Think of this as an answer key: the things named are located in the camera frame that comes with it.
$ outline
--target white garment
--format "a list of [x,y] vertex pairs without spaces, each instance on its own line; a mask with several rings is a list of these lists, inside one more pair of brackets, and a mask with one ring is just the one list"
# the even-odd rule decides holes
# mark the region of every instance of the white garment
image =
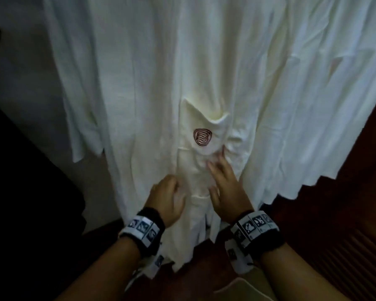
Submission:
[[336,177],[376,103],[376,0],[44,4],[75,160],[105,148],[125,220],[183,181],[162,239],[176,269],[219,232],[205,161],[222,145],[254,207],[294,199]]

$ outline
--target wristband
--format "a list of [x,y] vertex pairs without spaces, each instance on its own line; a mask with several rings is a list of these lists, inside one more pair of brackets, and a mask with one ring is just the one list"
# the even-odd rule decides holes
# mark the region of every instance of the wristband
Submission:
[[255,259],[284,244],[280,229],[263,211],[246,213],[231,227],[231,232],[244,254]]
[[147,257],[158,252],[164,230],[164,222],[157,210],[145,207],[120,231],[118,238],[130,237],[138,246],[141,256]]

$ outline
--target hand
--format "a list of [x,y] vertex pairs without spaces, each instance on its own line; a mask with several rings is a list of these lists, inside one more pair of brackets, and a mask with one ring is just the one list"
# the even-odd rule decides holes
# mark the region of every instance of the hand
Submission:
[[178,190],[178,182],[174,175],[166,175],[150,190],[145,207],[157,210],[166,228],[173,225],[180,217],[185,206],[185,197],[174,202],[174,193]]
[[231,224],[243,212],[253,210],[244,188],[235,178],[230,164],[224,157],[224,147],[222,153],[218,154],[217,164],[208,161],[207,166],[217,185],[209,188],[213,208],[222,221]]

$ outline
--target circular logo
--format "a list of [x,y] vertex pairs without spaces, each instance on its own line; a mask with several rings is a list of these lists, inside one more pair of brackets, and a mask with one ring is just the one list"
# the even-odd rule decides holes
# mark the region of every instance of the circular logo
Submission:
[[212,139],[212,132],[208,129],[196,129],[194,131],[194,139],[199,146],[207,146]]

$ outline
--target person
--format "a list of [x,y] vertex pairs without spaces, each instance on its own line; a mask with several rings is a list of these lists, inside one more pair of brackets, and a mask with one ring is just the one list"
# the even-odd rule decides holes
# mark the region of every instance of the person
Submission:
[[[224,153],[218,154],[216,163],[208,162],[208,168],[216,182],[216,186],[209,188],[211,201],[221,220],[234,224],[246,212],[254,211]],[[178,186],[177,178],[167,175],[152,187],[145,204],[144,209],[158,212],[165,228],[173,225],[184,209],[184,199],[177,202],[173,200]],[[141,253],[142,245],[136,239],[121,235],[56,300],[119,300],[138,266]],[[261,253],[258,259],[275,295],[281,301],[349,300],[287,243],[283,242],[276,249]]]

